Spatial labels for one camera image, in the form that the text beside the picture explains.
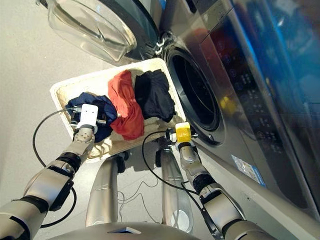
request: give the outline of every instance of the woven basket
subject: woven basket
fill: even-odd
[[[176,112],[176,115],[173,116],[173,119],[169,123],[166,123],[157,117],[151,117],[145,120],[144,135],[130,141],[124,140],[121,135],[117,134],[115,131],[112,131],[111,135],[105,140],[94,144],[87,161],[96,162],[99,160],[105,160],[112,155],[140,146],[148,134],[155,131],[164,131],[167,128],[173,128],[177,123],[186,121],[186,116],[182,109],[167,65],[161,58],[152,58],[120,67],[114,67],[78,77],[73,77],[68,80],[58,82],[51,87],[50,94],[54,104],[58,110],[62,110],[65,108],[65,105],[67,105],[69,100],[78,97],[83,92],[91,93],[97,96],[106,95],[108,97],[108,81],[124,70],[131,71],[132,83],[134,86],[137,75],[142,75],[147,71],[155,71],[158,69],[162,70],[169,82],[169,93],[175,103],[174,107]],[[65,111],[60,113],[60,116],[72,139],[74,131],[70,126],[70,115]],[[161,136],[163,136],[161,133],[154,134],[148,138],[148,142]]]

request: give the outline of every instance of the sticker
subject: sticker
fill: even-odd
[[[258,184],[266,188],[266,184],[262,179],[257,167],[250,165],[249,163],[243,161],[242,159],[236,156],[231,155],[231,157],[240,172],[244,173],[249,178],[255,180]]]

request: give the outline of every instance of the clothing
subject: clothing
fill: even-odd
[[[143,136],[144,116],[135,99],[130,71],[122,71],[108,82],[108,95],[118,114],[121,115],[111,123],[111,128],[122,135],[124,140]]]
[[[91,104],[98,107],[98,119],[106,119],[106,124],[97,123],[98,130],[96,132],[94,142],[98,143],[109,137],[112,128],[110,124],[117,118],[117,110],[112,104],[109,98],[106,96],[94,96],[90,93],[83,92],[80,96],[71,99],[66,108],[71,108],[73,106],[81,107],[82,104]],[[74,116],[77,122],[80,121],[80,114]]]
[[[158,117],[168,123],[173,118],[175,102],[169,94],[168,79],[160,69],[136,76],[134,93],[144,119]]]

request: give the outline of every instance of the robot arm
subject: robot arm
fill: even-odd
[[[0,208],[0,239],[33,239],[47,212],[61,208],[93,148],[97,113],[97,106],[84,104],[73,142],[29,181],[22,198]]]
[[[237,203],[227,194],[199,161],[191,144],[190,125],[180,123],[175,127],[181,167],[199,194],[203,205],[201,214],[211,234],[225,240],[274,240],[253,222],[247,221]]]

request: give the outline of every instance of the washing machine door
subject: washing machine door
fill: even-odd
[[[87,53],[110,63],[118,62],[124,56],[144,60],[155,54],[159,32],[149,12],[161,12],[162,5],[159,1],[46,2],[51,28],[63,39]]]

